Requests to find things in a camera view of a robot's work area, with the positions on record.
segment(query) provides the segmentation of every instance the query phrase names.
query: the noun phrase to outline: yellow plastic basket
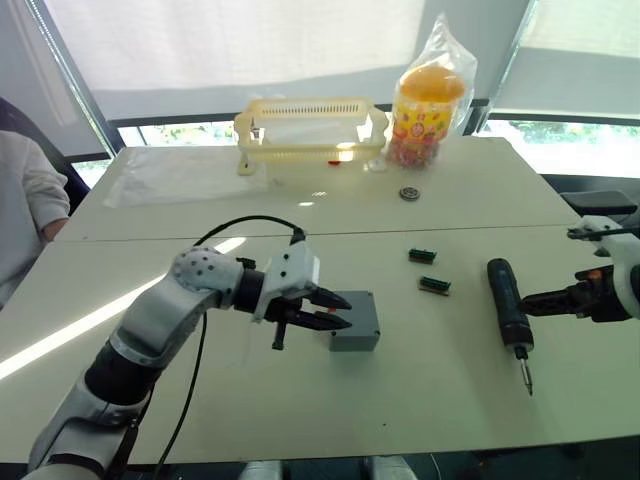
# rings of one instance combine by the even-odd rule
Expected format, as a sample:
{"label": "yellow plastic basket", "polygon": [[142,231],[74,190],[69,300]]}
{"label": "yellow plastic basket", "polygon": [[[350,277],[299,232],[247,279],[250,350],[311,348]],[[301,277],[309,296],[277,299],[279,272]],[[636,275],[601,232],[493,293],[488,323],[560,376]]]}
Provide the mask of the yellow plastic basket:
{"label": "yellow plastic basket", "polygon": [[254,100],[236,116],[244,160],[368,160],[389,121],[363,97]]}

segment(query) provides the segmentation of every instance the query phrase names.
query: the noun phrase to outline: plastic container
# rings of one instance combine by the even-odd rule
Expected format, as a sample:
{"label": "plastic container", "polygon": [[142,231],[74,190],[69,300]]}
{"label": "plastic container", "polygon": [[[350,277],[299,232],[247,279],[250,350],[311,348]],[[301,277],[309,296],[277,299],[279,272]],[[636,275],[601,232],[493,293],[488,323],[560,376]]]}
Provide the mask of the plastic container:
{"label": "plastic container", "polygon": [[254,100],[234,121],[243,153],[238,173],[251,174],[257,161],[372,159],[388,125],[364,97]]}
{"label": "plastic container", "polygon": [[464,82],[437,65],[407,72],[394,98],[391,160],[420,168],[432,161],[447,136],[454,112],[465,93]]}

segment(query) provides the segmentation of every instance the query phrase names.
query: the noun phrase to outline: white tabletop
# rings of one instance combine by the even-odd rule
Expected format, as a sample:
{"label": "white tabletop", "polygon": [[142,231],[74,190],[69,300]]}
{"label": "white tabletop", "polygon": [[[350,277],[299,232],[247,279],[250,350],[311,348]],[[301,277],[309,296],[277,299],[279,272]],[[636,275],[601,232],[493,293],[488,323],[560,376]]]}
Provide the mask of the white tabletop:
{"label": "white tabletop", "polygon": [[[504,350],[486,263],[510,260],[523,295],[562,288],[603,263],[563,227],[317,235],[321,283],[374,292],[382,336],[372,353],[330,353],[326,337],[211,311],[203,368],[170,462],[313,458],[519,447],[640,433],[640,322],[531,319],[531,398]],[[0,312],[0,359],[163,273],[189,240],[57,242]],[[249,238],[234,254],[259,267],[286,244]],[[436,250],[432,266],[407,261]],[[421,274],[451,296],[417,290]],[[24,462],[49,415],[115,319],[0,380],[0,462]],[[132,455],[157,460],[177,421],[197,333],[156,388]]]}
{"label": "white tabletop", "polygon": [[[202,160],[210,160],[212,179],[215,176],[218,185],[210,191],[218,198],[105,206],[103,201],[125,164],[141,153],[155,155],[158,161],[169,157],[178,165],[196,162],[200,175]],[[242,180],[235,174],[239,158],[236,147],[125,149],[59,240],[197,238],[211,226],[260,213],[304,225],[311,233],[566,225],[577,218],[504,139],[453,137],[443,144],[439,161],[422,172],[390,166],[386,172],[374,173],[355,161],[338,167],[326,162],[271,163],[262,180],[250,179],[252,188],[262,189],[233,195],[233,186],[240,188]],[[186,167],[172,178],[179,188],[193,182],[194,190],[198,189]],[[402,200],[398,191],[405,186],[417,187],[420,199]],[[313,205],[300,206],[303,202]],[[282,227],[263,222],[246,223],[230,232],[243,236],[283,233]]]}

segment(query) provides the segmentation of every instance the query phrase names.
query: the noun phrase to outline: white sleeve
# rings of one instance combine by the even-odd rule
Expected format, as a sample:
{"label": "white sleeve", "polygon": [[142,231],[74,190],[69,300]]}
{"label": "white sleeve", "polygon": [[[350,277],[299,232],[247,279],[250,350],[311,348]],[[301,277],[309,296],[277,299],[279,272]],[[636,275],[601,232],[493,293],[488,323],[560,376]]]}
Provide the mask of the white sleeve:
{"label": "white sleeve", "polygon": [[31,215],[39,230],[69,216],[69,197],[63,189],[67,178],[55,171],[33,141],[28,143],[22,182]]}

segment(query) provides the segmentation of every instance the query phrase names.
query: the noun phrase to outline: plastic bag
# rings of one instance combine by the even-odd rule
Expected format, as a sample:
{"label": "plastic bag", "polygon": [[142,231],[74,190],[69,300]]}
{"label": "plastic bag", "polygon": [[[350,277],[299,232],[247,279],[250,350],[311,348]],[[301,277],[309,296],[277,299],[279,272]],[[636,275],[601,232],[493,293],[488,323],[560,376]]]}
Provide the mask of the plastic bag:
{"label": "plastic bag", "polygon": [[396,83],[392,161],[423,167],[435,158],[440,142],[467,114],[477,66],[451,34],[444,13],[438,15],[422,53]]}
{"label": "plastic bag", "polygon": [[107,207],[193,202],[267,190],[263,164],[237,174],[236,147],[136,148],[107,194]]}

